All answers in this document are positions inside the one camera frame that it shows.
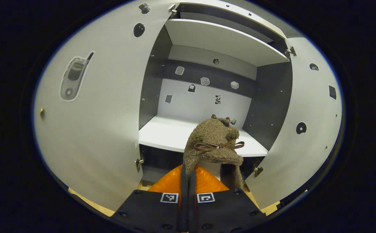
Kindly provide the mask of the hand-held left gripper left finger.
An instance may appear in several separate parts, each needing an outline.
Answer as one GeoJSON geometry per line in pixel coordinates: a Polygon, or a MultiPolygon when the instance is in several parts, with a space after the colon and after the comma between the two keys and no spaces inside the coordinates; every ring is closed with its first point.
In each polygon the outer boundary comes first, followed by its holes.
{"type": "Polygon", "coordinates": [[[148,190],[135,189],[111,216],[129,233],[181,233],[188,228],[188,187],[180,165],[148,190]]]}

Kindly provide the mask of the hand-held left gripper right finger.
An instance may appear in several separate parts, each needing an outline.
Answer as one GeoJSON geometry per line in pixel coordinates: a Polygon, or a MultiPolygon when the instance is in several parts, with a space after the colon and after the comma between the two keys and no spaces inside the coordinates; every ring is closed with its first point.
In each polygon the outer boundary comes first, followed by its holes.
{"type": "Polygon", "coordinates": [[[243,233],[266,221],[242,189],[228,189],[200,166],[191,174],[189,233],[243,233]]]}

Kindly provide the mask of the white cabinet door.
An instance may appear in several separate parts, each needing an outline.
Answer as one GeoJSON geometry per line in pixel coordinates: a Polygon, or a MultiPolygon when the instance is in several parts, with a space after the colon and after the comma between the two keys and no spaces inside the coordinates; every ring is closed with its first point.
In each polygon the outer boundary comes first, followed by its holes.
{"type": "Polygon", "coordinates": [[[260,209],[303,186],[324,164],[337,140],[342,99],[327,60],[308,39],[289,38],[293,81],[290,103],[279,134],[262,160],[263,171],[246,180],[260,209]]]}
{"type": "Polygon", "coordinates": [[[142,178],[139,107],[155,40],[175,0],[135,0],[90,22],[55,53],[34,100],[48,168],[81,196],[117,210],[142,178]]]}

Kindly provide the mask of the brown fuzzy shoe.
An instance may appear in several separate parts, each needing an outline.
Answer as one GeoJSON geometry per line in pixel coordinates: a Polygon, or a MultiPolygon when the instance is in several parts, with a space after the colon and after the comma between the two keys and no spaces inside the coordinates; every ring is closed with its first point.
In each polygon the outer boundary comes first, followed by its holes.
{"type": "Polygon", "coordinates": [[[182,159],[186,184],[189,184],[196,167],[202,167],[228,189],[243,188],[240,166],[244,159],[236,150],[243,148],[245,142],[238,141],[239,130],[230,122],[229,117],[212,115],[193,129],[182,159]]]}

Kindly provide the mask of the white cabinet shelf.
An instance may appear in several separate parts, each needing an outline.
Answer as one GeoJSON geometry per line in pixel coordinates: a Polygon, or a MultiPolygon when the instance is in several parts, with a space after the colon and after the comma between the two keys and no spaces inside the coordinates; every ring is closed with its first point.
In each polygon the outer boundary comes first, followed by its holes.
{"type": "Polygon", "coordinates": [[[169,19],[165,23],[174,45],[219,52],[256,67],[289,62],[267,43],[233,28],[190,19],[169,19]]]}

